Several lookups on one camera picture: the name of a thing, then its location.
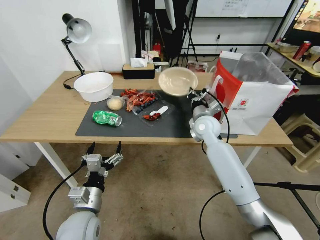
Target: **wooden table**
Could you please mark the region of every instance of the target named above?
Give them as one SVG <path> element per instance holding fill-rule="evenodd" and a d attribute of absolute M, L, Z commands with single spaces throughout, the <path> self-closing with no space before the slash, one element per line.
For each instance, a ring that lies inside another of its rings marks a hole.
<path fill-rule="evenodd" d="M 289 62 L 293 63 L 294 65 L 297 66 L 297 68 L 300 71 L 303 72 L 307 72 L 308 74 L 310 74 L 313 77 L 317 77 L 320 78 L 320 72 L 316 72 L 312 66 L 306 66 L 303 64 L 303 62 L 301 61 L 297 61 L 294 60 L 292 57 L 295 54 L 295 52 L 292 53 L 282 53 L 280 52 L 279 48 L 276 47 L 275 43 L 267 43 L 268 47 L 270 47 L 273 51 L 277 52 L 278 54 L 280 54 L 281 56 L 283 56 L 286 60 L 288 60 Z"/>
<path fill-rule="evenodd" d="M 50 146 L 50 142 L 62 143 L 118 143 L 122 144 L 199 144 L 193 138 L 156 138 L 156 137 L 84 137 L 75 133 L 87 112 L 90 103 L 84 101 L 75 90 L 67 90 L 62 86 L 65 79 L 77 75 L 78 72 L 64 72 L 0 137 L 0 141 L 34 142 L 59 174 L 66 178 L 70 172 L 59 156 Z M 114 89 L 138 88 L 160 89 L 158 74 L 155 79 L 125 80 L 114 75 Z M 197 73 L 198 87 L 202 89 L 211 78 L 211 73 Z M 239 135 L 230 138 L 233 146 L 249 146 L 253 150 L 247 152 L 247 166 L 262 146 L 285 147 L 293 145 L 280 126 L 272 118 L 258 136 Z M 67 183 L 76 186 L 72 177 Z"/>

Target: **plastic bowl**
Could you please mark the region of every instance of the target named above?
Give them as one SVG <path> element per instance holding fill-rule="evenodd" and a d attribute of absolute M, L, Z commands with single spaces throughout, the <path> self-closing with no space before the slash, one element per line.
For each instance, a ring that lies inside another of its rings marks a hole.
<path fill-rule="evenodd" d="M 183 67 L 172 67 L 164 70 L 159 75 L 160 88 L 172 96 L 185 96 L 190 87 L 195 89 L 198 78 L 191 70 Z"/>
<path fill-rule="evenodd" d="M 282 53 L 296 52 L 299 48 L 299 46 L 294 46 L 294 45 L 291 45 L 288 43 L 282 43 L 282 42 L 277 43 L 277 45 L 279 46 L 279 50 Z"/>
<path fill-rule="evenodd" d="M 79 77 L 74 88 L 88 102 L 100 102 L 107 99 L 113 92 L 113 77 L 109 73 L 95 72 Z"/>
<path fill-rule="evenodd" d="M 316 63 L 313 65 L 313 69 L 314 69 L 316 72 L 320 72 L 320 62 L 316 62 Z"/>

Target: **lamp arm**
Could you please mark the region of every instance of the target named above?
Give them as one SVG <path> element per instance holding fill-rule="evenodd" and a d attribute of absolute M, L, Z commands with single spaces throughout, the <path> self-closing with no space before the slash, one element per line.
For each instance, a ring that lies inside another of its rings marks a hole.
<path fill-rule="evenodd" d="M 68 37 L 65 37 L 61 40 L 61 42 L 63 43 L 63 45 L 66 47 L 68 53 L 70 54 L 70 56 L 73 59 L 74 64 L 77 66 L 77 68 L 79 69 L 81 76 L 84 75 L 84 67 L 81 65 L 81 63 L 74 57 L 74 55 L 72 54 L 70 48 L 69 48 L 69 44 L 72 43 L 71 40 L 68 39 Z"/>

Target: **green can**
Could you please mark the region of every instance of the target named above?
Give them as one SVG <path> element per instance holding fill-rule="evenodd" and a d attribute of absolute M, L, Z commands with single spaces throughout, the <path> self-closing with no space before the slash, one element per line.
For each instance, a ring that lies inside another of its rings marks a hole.
<path fill-rule="evenodd" d="M 113 112 L 107 111 L 94 111 L 92 119 L 99 124 L 109 124 L 111 126 L 120 126 L 122 122 L 122 117 Z"/>

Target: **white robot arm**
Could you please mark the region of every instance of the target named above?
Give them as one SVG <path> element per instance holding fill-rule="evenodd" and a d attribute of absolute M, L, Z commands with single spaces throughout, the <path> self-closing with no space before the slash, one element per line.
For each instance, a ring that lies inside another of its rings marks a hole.
<path fill-rule="evenodd" d="M 220 112 L 221 107 L 213 98 L 204 100 L 207 97 L 206 89 L 200 95 L 193 90 L 188 94 L 193 108 L 190 132 L 196 141 L 204 140 L 207 145 L 207 157 L 223 189 L 232 198 L 246 221 L 258 228 L 251 235 L 252 239 L 301 240 L 302 237 L 288 219 L 264 205 L 234 149 L 218 139 L 221 127 L 213 115 Z"/>
<path fill-rule="evenodd" d="M 123 156 L 119 142 L 117 153 L 108 159 L 100 154 L 86 154 L 88 181 L 82 187 L 71 188 L 68 197 L 73 201 L 73 208 L 79 210 L 64 221 L 58 229 L 56 240 L 98 240 L 100 238 L 100 220 L 97 217 L 102 204 L 104 178 L 108 170 L 115 167 Z"/>

